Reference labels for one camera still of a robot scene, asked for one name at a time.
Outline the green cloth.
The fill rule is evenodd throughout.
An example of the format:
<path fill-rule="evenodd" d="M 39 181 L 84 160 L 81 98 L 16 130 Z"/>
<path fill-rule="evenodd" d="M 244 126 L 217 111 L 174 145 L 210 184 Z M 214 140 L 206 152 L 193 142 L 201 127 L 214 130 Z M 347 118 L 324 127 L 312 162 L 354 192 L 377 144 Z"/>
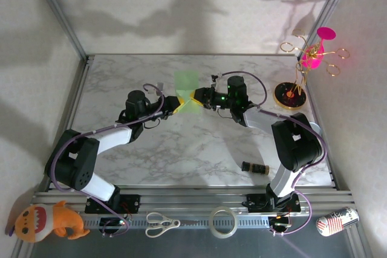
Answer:
<path fill-rule="evenodd" d="M 174 72 L 175 93 L 185 101 L 180 114 L 199 114 L 201 106 L 191 99 L 191 93 L 199 88 L 198 71 L 185 70 Z"/>

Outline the small black cylindrical bottle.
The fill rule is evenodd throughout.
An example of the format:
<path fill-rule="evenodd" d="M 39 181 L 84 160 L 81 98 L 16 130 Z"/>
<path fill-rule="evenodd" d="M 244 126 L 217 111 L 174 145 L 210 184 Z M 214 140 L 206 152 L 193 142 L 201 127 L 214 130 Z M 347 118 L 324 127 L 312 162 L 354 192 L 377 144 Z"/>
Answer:
<path fill-rule="evenodd" d="M 260 175 L 268 175 L 270 167 L 262 164 L 248 163 L 243 161 L 241 164 L 241 170 L 243 172 L 257 173 Z"/>

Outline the pink plastic wine glass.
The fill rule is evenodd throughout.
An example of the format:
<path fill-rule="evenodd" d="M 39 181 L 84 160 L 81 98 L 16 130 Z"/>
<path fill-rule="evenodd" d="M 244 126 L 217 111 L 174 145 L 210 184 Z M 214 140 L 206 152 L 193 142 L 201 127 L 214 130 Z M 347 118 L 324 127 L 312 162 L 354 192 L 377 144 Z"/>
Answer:
<path fill-rule="evenodd" d="M 336 32 L 329 27 L 319 27 L 317 35 L 320 40 L 313 45 L 308 45 L 301 59 L 301 65 L 306 69 L 316 69 L 319 67 L 325 53 L 323 42 L 325 40 L 333 40 L 336 37 Z"/>

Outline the black controller board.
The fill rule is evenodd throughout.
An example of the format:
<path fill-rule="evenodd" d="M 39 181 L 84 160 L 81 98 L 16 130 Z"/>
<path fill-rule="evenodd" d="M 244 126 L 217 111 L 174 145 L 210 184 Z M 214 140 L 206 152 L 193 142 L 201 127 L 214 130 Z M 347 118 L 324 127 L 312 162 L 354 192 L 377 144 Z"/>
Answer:
<path fill-rule="evenodd" d="M 125 222 L 117 217 L 101 218 L 99 221 L 101 233 L 116 234 L 125 232 L 127 229 Z"/>
<path fill-rule="evenodd" d="M 269 217 L 268 222 L 271 230 L 280 233 L 286 232 L 292 226 L 289 214 Z"/>

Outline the clear tape roll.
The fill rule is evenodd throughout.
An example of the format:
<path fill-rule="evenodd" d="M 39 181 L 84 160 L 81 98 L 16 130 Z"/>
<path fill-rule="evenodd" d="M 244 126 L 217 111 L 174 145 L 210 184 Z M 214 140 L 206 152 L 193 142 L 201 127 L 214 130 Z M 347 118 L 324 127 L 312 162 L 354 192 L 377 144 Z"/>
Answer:
<path fill-rule="evenodd" d="M 233 227 L 227 233 L 222 233 L 215 228 L 214 218 L 218 213 L 227 213 L 232 217 Z M 227 239 L 229 237 L 232 237 L 238 229 L 238 217 L 231 208 L 225 206 L 219 206 L 217 208 L 214 208 L 209 216 L 209 229 L 213 236 L 218 239 Z"/>

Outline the orange shark plush toy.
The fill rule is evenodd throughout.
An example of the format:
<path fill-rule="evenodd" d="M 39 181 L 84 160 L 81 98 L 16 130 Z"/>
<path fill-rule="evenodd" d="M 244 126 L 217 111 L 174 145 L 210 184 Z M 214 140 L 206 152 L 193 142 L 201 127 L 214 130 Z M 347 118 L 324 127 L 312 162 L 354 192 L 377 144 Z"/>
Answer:
<path fill-rule="evenodd" d="M 90 230 L 85 228 L 81 215 L 66 203 L 31 204 L 21 211 L 5 233 L 28 243 L 41 242 L 51 233 L 69 240 L 88 235 Z"/>

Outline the red white striped can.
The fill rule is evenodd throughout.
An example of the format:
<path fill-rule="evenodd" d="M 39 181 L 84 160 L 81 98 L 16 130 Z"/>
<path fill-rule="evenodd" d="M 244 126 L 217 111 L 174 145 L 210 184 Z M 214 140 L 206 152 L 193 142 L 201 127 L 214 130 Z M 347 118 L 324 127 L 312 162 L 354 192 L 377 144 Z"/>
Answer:
<path fill-rule="evenodd" d="M 359 220 L 357 210 L 343 207 L 319 218 L 316 221 L 316 228 L 322 236 L 328 237 L 351 227 Z"/>

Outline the aluminium table side rail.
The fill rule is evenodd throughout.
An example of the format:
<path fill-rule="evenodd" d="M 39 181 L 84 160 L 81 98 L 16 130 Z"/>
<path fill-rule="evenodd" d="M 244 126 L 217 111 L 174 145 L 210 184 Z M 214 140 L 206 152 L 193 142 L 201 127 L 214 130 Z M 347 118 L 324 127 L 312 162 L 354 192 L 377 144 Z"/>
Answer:
<path fill-rule="evenodd" d="M 324 127 L 322 125 L 322 119 L 319 116 L 319 111 L 317 108 L 317 98 L 314 96 L 314 92 L 313 92 L 314 81 L 316 81 L 318 78 L 321 78 L 324 76 L 327 76 L 326 65 L 321 64 L 318 68 L 312 70 L 309 73 L 308 82 L 305 85 L 305 90 L 307 92 L 307 97 L 308 97 L 308 103 L 310 105 L 310 108 L 311 108 L 311 111 L 313 114 L 314 123 L 316 123 L 319 126 L 320 131 L 319 131 L 318 135 L 320 135 L 321 138 L 323 139 L 323 143 L 322 143 L 323 153 L 322 153 L 321 157 L 317 159 L 317 161 L 313 162 L 313 164 L 315 163 L 315 166 L 310 166 L 307 170 L 305 170 L 304 172 L 301 172 L 299 174 L 299 179 L 297 179 L 296 181 L 300 181 L 302 178 L 306 179 L 306 176 L 309 173 L 313 173 L 315 170 L 319 169 L 319 166 L 321 164 L 325 164 L 327 167 L 329 176 L 330 176 L 330 180 L 331 180 L 330 187 L 337 189 L 337 184 L 336 184 L 335 176 L 334 176 L 334 173 L 332 170 L 332 165 L 331 165 L 330 160 L 329 160 L 328 142 L 324 139 L 324 137 L 325 137 L 324 136 Z"/>
<path fill-rule="evenodd" d="M 65 109 L 62 115 L 62 119 L 60 121 L 57 135 L 55 137 L 53 149 L 55 149 L 55 147 L 57 146 L 64 131 L 70 129 L 74 123 L 83 88 L 85 86 L 86 78 L 93 62 L 94 56 L 87 56 L 86 60 L 81 60 L 79 63 L 74 82 L 71 86 L 70 93 L 65 104 Z"/>

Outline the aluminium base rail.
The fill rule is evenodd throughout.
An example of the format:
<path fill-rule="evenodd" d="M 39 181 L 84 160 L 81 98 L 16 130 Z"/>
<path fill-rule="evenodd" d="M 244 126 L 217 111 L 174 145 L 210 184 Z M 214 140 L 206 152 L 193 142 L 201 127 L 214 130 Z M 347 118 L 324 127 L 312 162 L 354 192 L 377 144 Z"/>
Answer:
<path fill-rule="evenodd" d="M 336 190 L 333 187 L 299 187 L 304 196 L 299 197 L 300 212 L 292 211 L 293 216 L 307 216 L 309 212 L 323 216 L 342 207 L 356 208 L 350 191 Z M 140 195 L 137 214 L 145 216 L 156 211 L 170 218 L 178 216 L 208 217 L 214 208 L 224 206 L 238 216 L 247 216 L 249 211 L 242 203 L 248 194 L 263 193 L 262 187 L 125 187 L 123 194 Z"/>

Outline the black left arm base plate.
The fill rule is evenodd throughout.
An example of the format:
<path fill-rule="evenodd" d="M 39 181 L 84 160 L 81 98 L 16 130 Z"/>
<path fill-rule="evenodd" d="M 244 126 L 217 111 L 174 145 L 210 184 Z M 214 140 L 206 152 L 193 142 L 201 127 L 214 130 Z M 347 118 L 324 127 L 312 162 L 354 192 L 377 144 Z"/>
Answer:
<path fill-rule="evenodd" d="M 103 202 L 108 208 L 118 214 L 137 214 L 140 208 L 140 195 L 117 194 L 109 201 Z M 109 211 L 93 199 L 87 199 L 85 206 L 87 214 L 108 214 Z"/>

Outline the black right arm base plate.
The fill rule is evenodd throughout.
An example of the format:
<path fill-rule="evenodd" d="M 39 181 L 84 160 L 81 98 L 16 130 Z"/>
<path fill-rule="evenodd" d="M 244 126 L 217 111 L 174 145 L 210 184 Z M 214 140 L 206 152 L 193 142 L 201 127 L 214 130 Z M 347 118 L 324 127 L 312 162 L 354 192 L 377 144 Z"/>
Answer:
<path fill-rule="evenodd" d="M 282 198 L 269 196 L 269 194 L 248 194 L 242 206 L 249 213 L 300 213 L 301 206 L 297 194 L 292 193 Z"/>

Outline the white handled scissors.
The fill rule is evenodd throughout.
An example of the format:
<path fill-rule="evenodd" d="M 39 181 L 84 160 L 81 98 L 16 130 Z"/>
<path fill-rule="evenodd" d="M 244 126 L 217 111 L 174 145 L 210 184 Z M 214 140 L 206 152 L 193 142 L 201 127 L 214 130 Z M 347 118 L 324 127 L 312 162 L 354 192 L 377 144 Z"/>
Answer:
<path fill-rule="evenodd" d="M 145 229 L 145 235 L 149 238 L 156 238 L 165 232 L 185 225 L 196 225 L 199 222 L 195 220 L 180 220 L 169 218 L 159 212 L 150 212 L 146 216 L 148 227 Z"/>

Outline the aluminium frame strut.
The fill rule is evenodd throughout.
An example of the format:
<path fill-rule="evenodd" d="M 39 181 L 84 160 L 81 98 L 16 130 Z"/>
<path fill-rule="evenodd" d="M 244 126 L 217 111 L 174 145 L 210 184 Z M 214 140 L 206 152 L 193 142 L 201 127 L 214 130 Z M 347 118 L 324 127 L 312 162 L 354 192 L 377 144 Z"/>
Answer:
<path fill-rule="evenodd" d="M 347 229 L 354 258 L 374 258 L 365 232 L 361 226 L 353 225 Z"/>
<path fill-rule="evenodd" d="M 11 258 L 30 258 L 34 248 L 33 243 L 18 239 L 11 254 Z"/>

